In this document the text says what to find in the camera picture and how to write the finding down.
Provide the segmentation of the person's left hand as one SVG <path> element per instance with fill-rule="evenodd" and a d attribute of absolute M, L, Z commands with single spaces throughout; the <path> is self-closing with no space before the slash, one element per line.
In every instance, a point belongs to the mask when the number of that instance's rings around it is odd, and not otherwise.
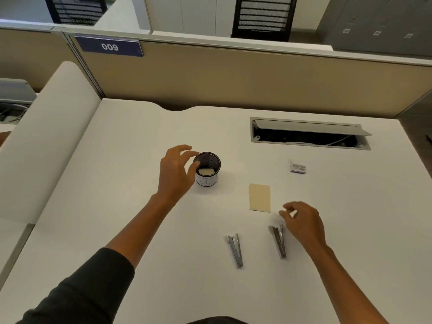
<path fill-rule="evenodd" d="M 167 204 L 175 205 L 192 187 L 194 183 L 188 183 L 185 168 L 190 159 L 194 159 L 199 152 L 166 152 L 160 161 L 159 185 L 157 196 Z"/>

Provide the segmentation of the black round pen holder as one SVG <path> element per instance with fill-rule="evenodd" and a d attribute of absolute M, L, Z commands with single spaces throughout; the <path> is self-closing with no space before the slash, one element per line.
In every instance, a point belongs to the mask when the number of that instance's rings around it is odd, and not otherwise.
<path fill-rule="evenodd" d="M 200 166 L 199 168 L 214 168 L 215 170 L 215 174 L 212 176 L 200 176 L 198 174 L 198 169 L 196 171 L 196 175 L 195 175 L 195 181 L 198 185 L 202 186 L 202 187 L 211 187 L 214 184 L 217 183 L 218 181 L 218 175 L 219 175 L 219 171 L 221 169 L 221 160 L 220 158 L 212 153 L 212 152 L 201 152 L 199 155 L 197 155 L 194 158 L 194 161 L 200 161 Z"/>

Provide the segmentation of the silver metal stapler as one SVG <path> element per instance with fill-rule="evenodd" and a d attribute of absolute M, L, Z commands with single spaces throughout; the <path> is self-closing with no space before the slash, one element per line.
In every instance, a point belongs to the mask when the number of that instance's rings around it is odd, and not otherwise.
<path fill-rule="evenodd" d="M 227 235 L 225 237 L 231 253 L 234 257 L 236 266 L 238 269 L 241 269 L 244 267 L 244 262 L 243 262 L 243 256 L 242 256 L 242 251 L 241 251 L 241 244 L 240 244 L 240 235 L 239 233 L 235 233 L 233 235 Z"/>
<path fill-rule="evenodd" d="M 285 246 L 285 239 L 284 239 L 284 225 L 279 225 L 277 227 L 270 225 L 268 226 L 268 228 L 278 248 L 278 253 L 280 255 L 280 258 L 286 259 L 287 253 L 286 253 L 286 246 Z"/>

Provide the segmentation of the beige desk partition panel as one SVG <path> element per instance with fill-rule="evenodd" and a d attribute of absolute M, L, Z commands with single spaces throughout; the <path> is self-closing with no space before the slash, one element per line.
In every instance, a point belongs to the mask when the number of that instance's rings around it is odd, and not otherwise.
<path fill-rule="evenodd" d="M 72 38 L 61 27 L 0 23 L 0 78 L 25 80 L 40 92 L 65 61 L 76 64 L 98 95 L 105 97 Z"/>
<path fill-rule="evenodd" d="M 65 28 L 105 97 L 393 118 L 432 93 L 432 59 L 322 46 Z M 82 51 L 75 35 L 140 41 L 143 57 Z"/>

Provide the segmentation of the person's right forearm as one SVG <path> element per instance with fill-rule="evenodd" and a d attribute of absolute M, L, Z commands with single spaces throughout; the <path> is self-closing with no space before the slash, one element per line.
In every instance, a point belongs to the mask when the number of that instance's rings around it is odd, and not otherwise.
<path fill-rule="evenodd" d="M 389 324 L 326 244 L 304 244 L 340 324 Z"/>

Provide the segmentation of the beige sticky note pad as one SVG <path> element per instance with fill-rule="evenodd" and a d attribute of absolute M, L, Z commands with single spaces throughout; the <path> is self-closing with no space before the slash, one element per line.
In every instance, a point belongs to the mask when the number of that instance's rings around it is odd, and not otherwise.
<path fill-rule="evenodd" d="M 262 184 L 249 185 L 249 209 L 258 212 L 271 212 L 270 186 Z"/>

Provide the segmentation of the black shirt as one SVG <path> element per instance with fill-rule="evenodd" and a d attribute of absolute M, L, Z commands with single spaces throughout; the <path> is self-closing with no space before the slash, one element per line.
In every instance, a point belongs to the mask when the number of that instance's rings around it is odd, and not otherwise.
<path fill-rule="evenodd" d="M 113 324 L 134 274 L 126 257 L 101 248 L 16 324 Z"/>

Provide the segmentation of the blue number sign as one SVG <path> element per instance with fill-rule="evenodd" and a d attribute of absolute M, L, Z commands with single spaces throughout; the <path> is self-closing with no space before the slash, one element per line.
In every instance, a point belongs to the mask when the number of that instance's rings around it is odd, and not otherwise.
<path fill-rule="evenodd" d="M 75 35 L 75 39 L 84 52 L 133 57 L 144 56 L 139 40 L 94 35 Z"/>

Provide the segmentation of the black mesh office chair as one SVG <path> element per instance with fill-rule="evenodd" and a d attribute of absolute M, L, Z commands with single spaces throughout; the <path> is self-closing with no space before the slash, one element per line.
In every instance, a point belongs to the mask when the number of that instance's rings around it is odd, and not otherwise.
<path fill-rule="evenodd" d="M 45 0 L 56 24 L 93 26 L 108 10 L 105 0 Z"/>
<path fill-rule="evenodd" d="M 232 38 L 288 42 L 297 0 L 236 0 Z"/>

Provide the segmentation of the grey metal locker cabinet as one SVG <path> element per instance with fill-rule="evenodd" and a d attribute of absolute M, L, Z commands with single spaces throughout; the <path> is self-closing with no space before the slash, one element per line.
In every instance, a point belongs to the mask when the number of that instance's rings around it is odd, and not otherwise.
<path fill-rule="evenodd" d="M 334 50 L 432 59 L 432 0 L 330 0 L 316 33 Z"/>

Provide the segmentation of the person's right hand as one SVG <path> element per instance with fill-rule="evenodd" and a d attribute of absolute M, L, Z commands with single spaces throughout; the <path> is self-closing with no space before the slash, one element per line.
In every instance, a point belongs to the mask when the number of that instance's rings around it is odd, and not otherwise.
<path fill-rule="evenodd" d="M 288 210 L 292 221 L 285 226 L 307 252 L 327 247 L 325 229 L 318 210 L 303 201 L 285 203 L 282 210 Z"/>

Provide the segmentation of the person's left forearm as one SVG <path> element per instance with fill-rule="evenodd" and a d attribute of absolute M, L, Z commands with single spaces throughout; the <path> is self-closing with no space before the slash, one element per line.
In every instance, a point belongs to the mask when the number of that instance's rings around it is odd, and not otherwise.
<path fill-rule="evenodd" d="M 173 195 L 152 195 L 147 204 L 105 247 L 124 256 L 136 269 L 163 220 L 178 201 Z"/>

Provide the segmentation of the white curved side divider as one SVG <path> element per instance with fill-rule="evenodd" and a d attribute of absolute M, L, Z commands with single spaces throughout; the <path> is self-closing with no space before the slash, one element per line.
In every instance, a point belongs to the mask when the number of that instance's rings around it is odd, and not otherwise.
<path fill-rule="evenodd" d="M 0 218 L 35 224 L 101 98 L 63 62 L 0 148 Z"/>

